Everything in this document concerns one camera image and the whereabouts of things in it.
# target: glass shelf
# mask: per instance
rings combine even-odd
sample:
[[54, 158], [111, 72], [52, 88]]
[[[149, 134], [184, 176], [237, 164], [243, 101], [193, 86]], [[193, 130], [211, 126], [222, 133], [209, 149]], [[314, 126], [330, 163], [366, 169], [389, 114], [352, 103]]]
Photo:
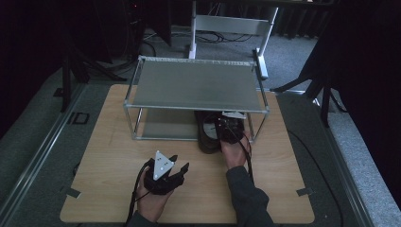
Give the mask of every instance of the glass shelf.
[[260, 101], [255, 89], [254, 69], [246, 61], [140, 57], [124, 102], [132, 137], [196, 140], [193, 112], [214, 111], [245, 113], [254, 139], [250, 114], [269, 113], [264, 93]]

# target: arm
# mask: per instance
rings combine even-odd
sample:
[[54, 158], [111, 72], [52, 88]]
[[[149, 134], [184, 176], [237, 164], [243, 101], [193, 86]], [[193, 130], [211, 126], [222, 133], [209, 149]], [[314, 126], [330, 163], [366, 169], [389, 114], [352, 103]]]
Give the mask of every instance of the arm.
[[127, 227], [157, 227], [155, 222], [151, 222], [144, 218], [138, 211], [135, 211]]
[[231, 168], [227, 171], [226, 177], [238, 226], [274, 226], [266, 210], [269, 197], [253, 185], [245, 167]]
[[156, 227], [157, 220], [163, 213], [165, 205], [174, 191], [168, 192], [166, 195], [153, 195], [144, 187], [146, 171], [141, 175], [140, 183], [137, 189], [136, 199], [138, 210], [132, 215], [128, 227]]
[[[249, 152], [250, 146], [246, 136], [241, 143]], [[256, 188], [244, 167], [246, 157], [242, 147], [221, 141], [223, 153], [228, 167], [226, 173], [228, 185], [231, 191], [232, 204], [235, 209], [237, 224], [239, 227], [272, 227], [274, 223], [267, 212], [269, 197], [264, 191]]]

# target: aluminum rail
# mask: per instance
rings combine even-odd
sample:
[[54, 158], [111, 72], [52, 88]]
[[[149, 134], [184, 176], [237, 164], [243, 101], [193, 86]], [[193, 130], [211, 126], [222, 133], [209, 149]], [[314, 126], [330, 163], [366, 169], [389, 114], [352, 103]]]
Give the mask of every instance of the aluminum rail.
[[68, 121], [69, 116], [73, 112], [80, 95], [84, 91], [86, 85], [79, 83], [75, 92], [73, 93], [70, 105], [65, 110], [64, 113], [60, 113], [49, 133], [43, 140], [41, 146], [35, 152], [33, 158], [30, 160], [29, 164], [26, 166], [26, 169], [21, 174], [17, 183], [9, 193], [6, 200], [1, 204], [0, 207], [0, 227], [6, 227], [9, 225], [9, 222], [12, 220], [15, 211], [18, 209], [19, 205], [23, 201], [26, 192], [31, 187], [32, 183], [35, 181], [36, 176], [41, 170], [44, 162], [46, 161], [47, 156], [49, 155], [51, 149], [56, 143], [59, 135], [61, 134], [62, 129], [64, 128], [66, 122]]
[[[285, 96], [286, 94], [302, 96], [304, 93], [305, 93], [304, 91], [288, 90], [285, 91], [284, 93], [276, 93], [276, 94], [278, 96]], [[320, 107], [319, 102], [317, 101], [316, 98], [313, 100], [313, 102], [317, 103], [317, 105]], [[315, 113], [316, 117], [320, 118], [320, 108], [317, 108]], [[326, 137], [326, 141], [328, 141], [328, 146], [331, 148], [328, 154], [329, 156], [331, 156], [334, 162], [334, 166], [337, 170], [337, 173], [339, 174], [342, 187], [355, 213], [359, 226], [374, 227], [375, 225], [372, 222], [372, 219], [369, 215], [369, 212], [366, 208], [363, 198], [359, 194], [359, 190], [357, 189], [357, 186], [354, 182], [354, 178], [352, 177], [348, 169], [348, 166], [345, 163], [344, 158], [342, 157], [340, 148], [336, 143], [336, 139], [334, 138], [333, 134], [328, 128], [326, 128], [323, 124], [321, 124], [321, 126], [323, 134]]]

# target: tripod leg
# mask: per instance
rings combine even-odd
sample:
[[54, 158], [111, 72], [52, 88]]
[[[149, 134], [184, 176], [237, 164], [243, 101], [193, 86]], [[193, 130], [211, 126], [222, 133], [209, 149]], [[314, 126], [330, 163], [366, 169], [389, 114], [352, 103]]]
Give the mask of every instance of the tripod leg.
[[286, 90], [288, 90], [288, 89], [290, 89], [292, 87], [295, 87], [296, 85], [298, 85], [298, 84], [300, 84], [302, 82], [307, 81], [308, 79], [309, 78], [301, 78], [301, 77], [299, 77], [299, 78], [296, 78], [295, 80], [293, 80], [293, 81], [291, 81], [291, 82], [289, 82], [289, 83], [287, 83], [287, 84], [285, 84], [285, 85], [283, 85], [281, 87], [271, 88], [270, 91], [271, 92], [277, 92], [277, 93], [283, 93]]
[[305, 96], [308, 98], [316, 98], [324, 87], [324, 82], [321, 79], [314, 79], [307, 86]]
[[330, 102], [330, 94], [331, 94], [331, 87], [329, 85], [324, 86], [322, 109], [321, 109], [321, 120], [327, 128], [329, 128], [327, 118], [328, 118], [328, 107], [329, 107], [329, 102]]
[[97, 63], [96, 61], [92, 61], [90, 60], [88, 57], [86, 57], [84, 54], [82, 54], [79, 50], [76, 49], [76, 53], [77, 56], [82, 59], [82, 61], [85, 61], [87, 63], [89, 63], [90, 65], [92, 65], [96, 70], [100, 71], [101, 73], [103, 73], [104, 75], [106, 75], [107, 77], [109, 77], [112, 80], [117, 80], [117, 81], [127, 81], [127, 79], [123, 79], [119, 76], [117, 76], [116, 74], [109, 72], [107, 69], [105, 69], [102, 65], [100, 65], [99, 63]]
[[68, 55], [62, 60], [62, 107], [61, 112], [65, 112], [71, 101], [71, 74], [70, 60]]

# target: gray sleeve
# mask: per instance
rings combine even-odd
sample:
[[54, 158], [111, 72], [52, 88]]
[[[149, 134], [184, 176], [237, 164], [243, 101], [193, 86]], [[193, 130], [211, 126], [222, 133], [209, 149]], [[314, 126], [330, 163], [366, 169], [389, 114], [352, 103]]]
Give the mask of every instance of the gray sleeve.
[[227, 171], [226, 177], [238, 226], [274, 226], [266, 210], [269, 197], [263, 190], [253, 185], [245, 167], [231, 168]]
[[133, 216], [131, 220], [128, 222], [127, 227], [157, 227], [159, 226], [158, 223], [151, 222], [141, 216], [141, 214], [138, 213], [138, 211], [135, 211], [133, 213]]

